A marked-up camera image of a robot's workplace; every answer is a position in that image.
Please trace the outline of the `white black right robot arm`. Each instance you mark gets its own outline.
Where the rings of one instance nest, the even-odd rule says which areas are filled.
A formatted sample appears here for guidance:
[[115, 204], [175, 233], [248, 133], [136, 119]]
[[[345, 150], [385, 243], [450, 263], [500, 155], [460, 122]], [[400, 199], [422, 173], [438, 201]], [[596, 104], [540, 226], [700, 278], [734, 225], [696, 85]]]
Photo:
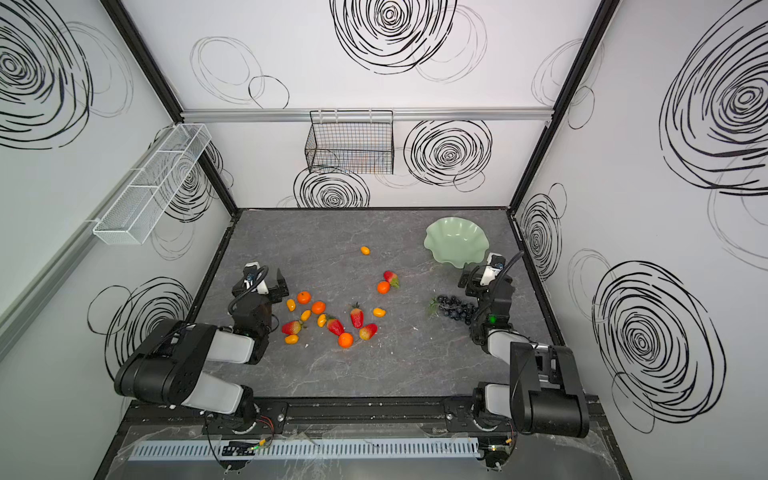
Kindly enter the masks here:
[[508, 271], [521, 257], [491, 253], [485, 263], [465, 267], [459, 281], [478, 303], [469, 315], [470, 339], [509, 367], [507, 383], [475, 388], [474, 422], [483, 430], [506, 425], [514, 434], [584, 438], [590, 418], [572, 350], [534, 341], [512, 325], [515, 287]]

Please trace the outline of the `red yellow strawberry front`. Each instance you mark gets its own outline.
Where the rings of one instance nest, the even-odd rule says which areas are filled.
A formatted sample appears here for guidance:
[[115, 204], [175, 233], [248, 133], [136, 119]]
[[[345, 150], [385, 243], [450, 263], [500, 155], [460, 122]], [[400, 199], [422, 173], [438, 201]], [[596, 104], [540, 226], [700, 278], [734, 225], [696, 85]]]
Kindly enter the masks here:
[[371, 340], [378, 332], [378, 326], [376, 324], [367, 324], [361, 327], [358, 331], [359, 338], [361, 340]]

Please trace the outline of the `dark fake grape bunch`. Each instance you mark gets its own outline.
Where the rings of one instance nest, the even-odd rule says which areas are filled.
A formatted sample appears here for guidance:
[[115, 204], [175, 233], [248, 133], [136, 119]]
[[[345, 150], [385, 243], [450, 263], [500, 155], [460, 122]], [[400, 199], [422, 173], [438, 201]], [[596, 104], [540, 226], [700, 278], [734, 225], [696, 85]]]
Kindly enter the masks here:
[[455, 295], [437, 295], [430, 301], [427, 311], [430, 316], [446, 317], [469, 326], [478, 312], [478, 306]]

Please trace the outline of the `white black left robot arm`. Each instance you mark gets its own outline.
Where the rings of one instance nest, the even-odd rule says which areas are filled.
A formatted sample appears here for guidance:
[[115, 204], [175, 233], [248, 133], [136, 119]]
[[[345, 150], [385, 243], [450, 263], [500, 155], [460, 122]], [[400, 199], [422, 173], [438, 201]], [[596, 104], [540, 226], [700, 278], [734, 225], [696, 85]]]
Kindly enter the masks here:
[[204, 371], [208, 362], [258, 364], [273, 332], [273, 305], [289, 296], [280, 270], [258, 262], [244, 266], [227, 305], [229, 327], [164, 320], [120, 366], [113, 386], [117, 394], [145, 403], [184, 406], [230, 417], [244, 434], [262, 421], [253, 389]]

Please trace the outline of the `green wavy fruit bowl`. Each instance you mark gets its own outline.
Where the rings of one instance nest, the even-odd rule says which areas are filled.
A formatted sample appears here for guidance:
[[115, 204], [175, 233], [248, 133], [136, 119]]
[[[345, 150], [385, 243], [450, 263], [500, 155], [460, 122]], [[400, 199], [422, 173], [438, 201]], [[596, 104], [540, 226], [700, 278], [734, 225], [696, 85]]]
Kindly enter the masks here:
[[460, 217], [444, 217], [430, 224], [423, 245], [435, 261], [458, 269], [480, 263], [490, 247], [483, 229]]

